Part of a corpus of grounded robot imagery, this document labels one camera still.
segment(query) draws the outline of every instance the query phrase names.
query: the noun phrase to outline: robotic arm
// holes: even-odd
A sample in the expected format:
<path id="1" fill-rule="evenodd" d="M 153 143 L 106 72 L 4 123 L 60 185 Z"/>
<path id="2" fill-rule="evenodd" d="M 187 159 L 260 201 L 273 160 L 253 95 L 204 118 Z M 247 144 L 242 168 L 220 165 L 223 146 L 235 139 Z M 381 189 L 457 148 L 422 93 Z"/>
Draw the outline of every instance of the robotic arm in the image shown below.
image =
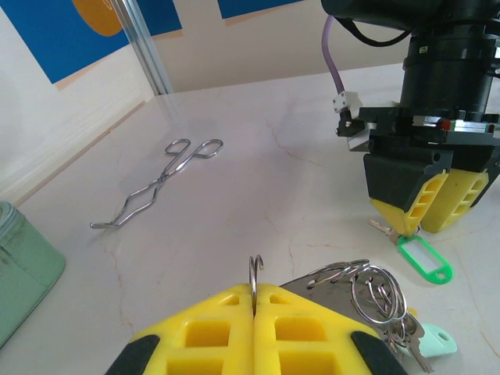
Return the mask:
<path id="1" fill-rule="evenodd" d="M 373 206 L 400 234 L 436 233 L 468 213 L 500 174 L 499 115 L 487 114 L 500 77 L 500 0 L 322 0 L 354 36 L 385 46 L 411 33 L 400 103 L 337 108 L 337 135 L 364 156 Z M 352 21 L 403 30 L 389 42 Z M 351 93 L 339 93 L 349 96 Z"/>

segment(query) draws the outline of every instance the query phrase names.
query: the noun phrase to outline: marble surface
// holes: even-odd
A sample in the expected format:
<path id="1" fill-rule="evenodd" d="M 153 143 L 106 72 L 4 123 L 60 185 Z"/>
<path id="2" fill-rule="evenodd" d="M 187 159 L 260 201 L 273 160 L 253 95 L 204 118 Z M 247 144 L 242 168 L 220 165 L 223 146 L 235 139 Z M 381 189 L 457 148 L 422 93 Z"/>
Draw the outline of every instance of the marble surface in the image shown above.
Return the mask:
<path id="1" fill-rule="evenodd" d="M 400 66 L 342 75 L 365 104 L 398 100 Z M 333 97 L 331 77 L 320 74 L 156 98 L 43 187 L 20 210 L 67 266 L 0 351 L 0 373 L 104 373 L 133 333 L 246 282 L 258 253 L 259 280 L 274 284 L 369 258 L 398 278 L 420 321 L 456 340 L 456 354 L 431 360 L 436 374 L 500 373 L 500 184 L 445 232 L 423 234 L 455 268 L 451 283 L 427 283 L 366 224 L 379 216 L 363 155 L 334 134 Z M 89 229 L 159 175 L 177 138 L 225 146 L 168 180 L 125 227 Z M 411 360 L 405 367 L 421 373 Z"/>

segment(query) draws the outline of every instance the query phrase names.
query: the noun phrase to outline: black cable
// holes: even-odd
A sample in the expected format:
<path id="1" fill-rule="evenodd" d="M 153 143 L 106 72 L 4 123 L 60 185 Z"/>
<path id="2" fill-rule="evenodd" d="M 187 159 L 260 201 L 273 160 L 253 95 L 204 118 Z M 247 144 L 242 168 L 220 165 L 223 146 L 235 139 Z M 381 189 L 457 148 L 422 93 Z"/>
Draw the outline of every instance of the black cable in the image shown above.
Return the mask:
<path id="1" fill-rule="evenodd" d="M 390 41 L 375 41 L 366 37 L 361 33 L 358 27 L 351 20 L 345 20 L 342 18 L 337 18 L 337 21 L 342 25 L 347 31 L 349 31 L 352 35 L 354 35 L 359 41 L 362 41 L 366 45 L 370 45 L 372 47 L 389 47 L 390 45 L 395 45 L 405 39 L 408 35 L 412 33 L 412 31 L 407 30 L 403 34 L 391 39 Z"/>

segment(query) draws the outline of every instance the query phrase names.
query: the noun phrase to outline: metal key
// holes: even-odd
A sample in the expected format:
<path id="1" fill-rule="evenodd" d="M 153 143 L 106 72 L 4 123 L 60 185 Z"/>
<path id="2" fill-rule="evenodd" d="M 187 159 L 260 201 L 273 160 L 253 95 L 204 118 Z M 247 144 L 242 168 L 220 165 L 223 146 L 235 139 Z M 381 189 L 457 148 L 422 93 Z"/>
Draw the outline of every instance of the metal key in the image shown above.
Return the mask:
<path id="1" fill-rule="evenodd" d="M 403 358 L 405 355 L 403 354 L 401 349 L 399 349 L 399 347 L 393 341 L 389 340 L 387 336 L 384 339 L 384 343 L 387 345 L 392 355 L 398 360 L 398 362 L 403 363 Z"/>
<path id="2" fill-rule="evenodd" d="M 408 345 L 408 351 L 412 353 L 415 360 L 418 362 L 422 370 L 426 373 L 434 372 L 430 365 L 429 359 L 425 358 L 420 353 L 420 339 L 425 334 L 419 321 L 412 315 L 408 314 L 405 318 L 406 336 L 405 343 Z"/>
<path id="3" fill-rule="evenodd" d="M 371 220 L 371 219 L 368 220 L 368 224 L 374 228 L 377 228 L 381 232 L 384 232 L 384 234 L 389 237 L 389 241 L 392 242 L 394 245 L 398 244 L 398 240 L 401 237 L 401 235 L 398 232 L 396 232 L 394 229 L 392 229 L 390 227 L 384 227 L 384 226 L 380 225 L 380 223 L 378 223 L 377 221 Z"/>

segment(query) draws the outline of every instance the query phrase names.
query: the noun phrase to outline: black rubber pad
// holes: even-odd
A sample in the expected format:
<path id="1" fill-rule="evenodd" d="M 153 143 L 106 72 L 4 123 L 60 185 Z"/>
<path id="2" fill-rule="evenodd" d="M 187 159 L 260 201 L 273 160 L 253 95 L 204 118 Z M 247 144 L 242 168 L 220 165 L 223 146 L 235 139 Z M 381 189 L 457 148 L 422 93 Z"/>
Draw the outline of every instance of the black rubber pad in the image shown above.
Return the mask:
<path id="1" fill-rule="evenodd" d="M 150 334 L 128 344 L 109 367 L 105 375 L 142 375 L 159 343 L 159 337 Z"/>
<path id="2" fill-rule="evenodd" d="M 353 332 L 351 339 L 373 375 L 408 375 L 382 340 L 365 332 Z"/>

